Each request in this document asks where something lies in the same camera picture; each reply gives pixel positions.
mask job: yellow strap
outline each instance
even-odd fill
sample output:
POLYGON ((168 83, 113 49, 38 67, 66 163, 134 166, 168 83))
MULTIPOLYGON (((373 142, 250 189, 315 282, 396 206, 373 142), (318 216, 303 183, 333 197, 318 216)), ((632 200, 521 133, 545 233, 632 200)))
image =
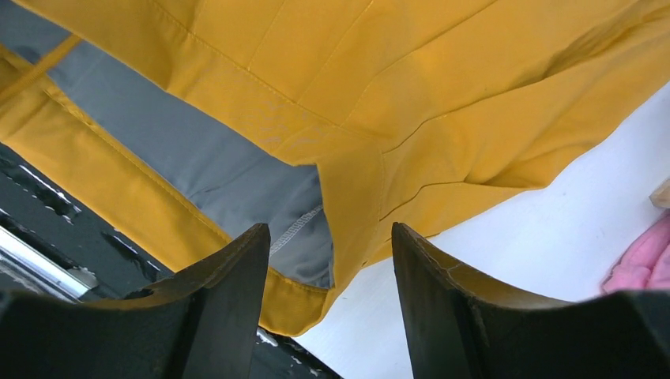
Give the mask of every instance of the yellow strap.
POLYGON ((54 50, 49 52, 49 54, 44 55, 36 65, 22 73, 16 81, 7 87, 1 88, 0 103, 7 101, 7 99, 10 99, 12 96, 28 87, 33 81, 36 81, 49 69, 58 65, 58 63, 65 58, 65 56, 68 55, 80 41, 81 38, 78 36, 74 34, 69 35, 54 50))

